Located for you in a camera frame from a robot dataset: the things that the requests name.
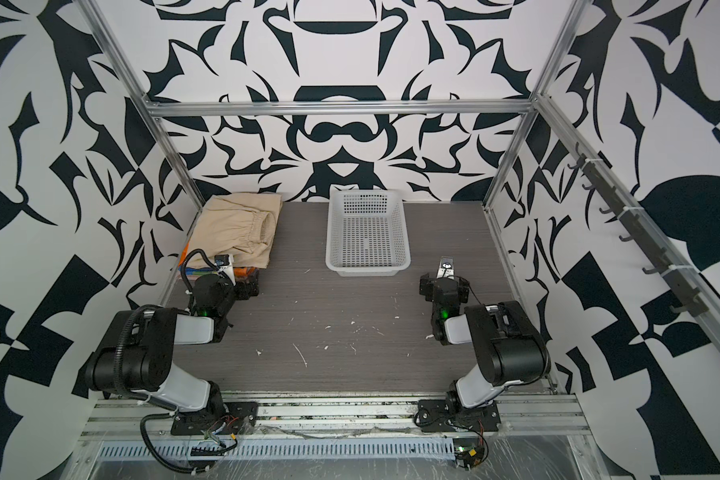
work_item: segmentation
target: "beige pants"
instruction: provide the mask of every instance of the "beige pants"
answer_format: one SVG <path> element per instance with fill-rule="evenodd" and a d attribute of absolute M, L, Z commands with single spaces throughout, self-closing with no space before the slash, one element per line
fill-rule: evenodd
<path fill-rule="evenodd" d="M 282 198 L 278 194 L 214 195 L 202 208 L 187 249 L 214 255 L 229 254 L 234 266 L 266 268 L 275 238 Z M 188 263 L 203 268 L 200 255 Z"/>

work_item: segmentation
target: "horizontal aluminum bar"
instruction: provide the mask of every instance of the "horizontal aluminum bar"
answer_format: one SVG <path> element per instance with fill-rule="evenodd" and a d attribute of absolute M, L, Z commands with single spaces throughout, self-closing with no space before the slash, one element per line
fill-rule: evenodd
<path fill-rule="evenodd" d="M 310 114 L 494 114 L 526 113 L 530 100 L 382 100 L 382 101 L 256 101 L 177 102 L 147 101 L 153 117 L 214 117 L 219 115 L 310 115 Z"/>

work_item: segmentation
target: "perforated basket bottom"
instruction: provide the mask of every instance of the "perforated basket bottom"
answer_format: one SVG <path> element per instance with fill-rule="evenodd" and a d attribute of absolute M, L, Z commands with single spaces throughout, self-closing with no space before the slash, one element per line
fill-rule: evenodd
<path fill-rule="evenodd" d="M 392 260 L 389 218 L 348 216 L 342 219 L 340 266 L 396 266 Z"/>

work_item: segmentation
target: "zip tie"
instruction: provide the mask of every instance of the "zip tie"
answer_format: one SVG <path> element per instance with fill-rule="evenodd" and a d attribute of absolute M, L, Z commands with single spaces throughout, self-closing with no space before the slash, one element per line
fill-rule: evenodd
<path fill-rule="evenodd" d="M 624 206 L 624 208 L 621 209 L 621 213 L 616 216 L 616 220 L 621 220 L 621 216 L 631 210 L 644 210 L 644 208 L 642 206 Z"/>
<path fill-rule="evenodd" d="M 672 272 L 672 271 L 674 271 L 674 270 L 689 269 L 689 268 L 694 269 L 694 270 L 696 269 L 693 265 L 675 265 L 675 264 L 672 264 L 672 265 L 668 266 L 668 267 L 666 268 L 666 270 L 664 270 L 664 271 L 661 273 L 661 275 L 664 276 L 664 275 L 666 275 L 666 274 L 668 274 L 669 272 Z"/>

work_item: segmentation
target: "beige fabric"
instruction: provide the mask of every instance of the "beige fabric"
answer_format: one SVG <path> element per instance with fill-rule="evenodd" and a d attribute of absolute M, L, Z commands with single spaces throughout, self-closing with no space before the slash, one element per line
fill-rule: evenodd
<path fill-rule="evenodd" d="M 234 266 L 266 268 L 281 206 L 278 194 L 214 195 L 202 208 L 187 251 L 202 248 L 212 262 L 214 255 L 229 254 Z M 206 264 L 198 255 L 188 266 Z"/>

